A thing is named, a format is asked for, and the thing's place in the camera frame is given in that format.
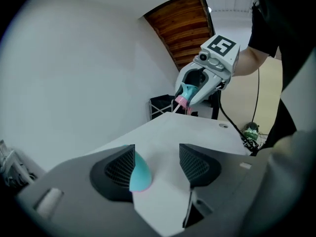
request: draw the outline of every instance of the person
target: person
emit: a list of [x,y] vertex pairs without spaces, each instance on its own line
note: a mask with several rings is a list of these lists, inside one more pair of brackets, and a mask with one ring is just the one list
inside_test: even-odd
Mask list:
[[[248,47],[241,51],[234,76],[246,76],[274,57],[279,47],[282,56],[282,91],[296,76],[315,47],[313,0],[258,0],[252,7],[252,33]],[[281,138],[296,131],[282,100],[275,123],[262,148],[273,147]]]

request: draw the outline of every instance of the teal plastic object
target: teal plastic object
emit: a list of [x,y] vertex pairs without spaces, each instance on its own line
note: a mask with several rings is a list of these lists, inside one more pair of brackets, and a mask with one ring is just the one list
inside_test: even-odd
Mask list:
[[135,151],[135,167],[130,176],[129,191],[143,192],[152,184],[152,174],[145,160]]
[[181,83],[182,88],[183,88],[183,93],[181,94],[182,97],[185,99],[189,100],[191,95],[196,92],[198,87],[191,85],[191,84],[185,84],[184,82]]

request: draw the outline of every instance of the black shirt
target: black shirt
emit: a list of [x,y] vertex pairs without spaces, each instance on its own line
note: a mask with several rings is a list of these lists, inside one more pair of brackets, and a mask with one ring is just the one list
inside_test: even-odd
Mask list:
[[[314,0],[259,0],[259,4],[253,6],[248,45],[271,56],[275,56],[279,46],[282,90],[293,80],[315,47],[315,14]],[[276,121],[264,148],[272,147],[280,138],[295,131],[294,122],[280,100]]]

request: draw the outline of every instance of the wooden planks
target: wooden planks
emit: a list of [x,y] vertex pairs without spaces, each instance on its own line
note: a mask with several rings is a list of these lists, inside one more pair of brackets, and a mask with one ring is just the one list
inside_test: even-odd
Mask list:
[[212,36],[203,0],[171,0],[148,12],[145,18],[179,70],[192,62],[200,46]]

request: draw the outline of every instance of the white table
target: white table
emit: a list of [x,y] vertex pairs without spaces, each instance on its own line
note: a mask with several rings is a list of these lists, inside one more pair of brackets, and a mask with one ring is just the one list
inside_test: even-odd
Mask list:
[[146,191],[133,194],[134,207],[164,237],[183,231],[189,204],[190,184],[179,164],[180,143],[245,154],[240,136],[229,122],[172,113],[165,113],[91,152],[135,144],[152,171],[153,183]]

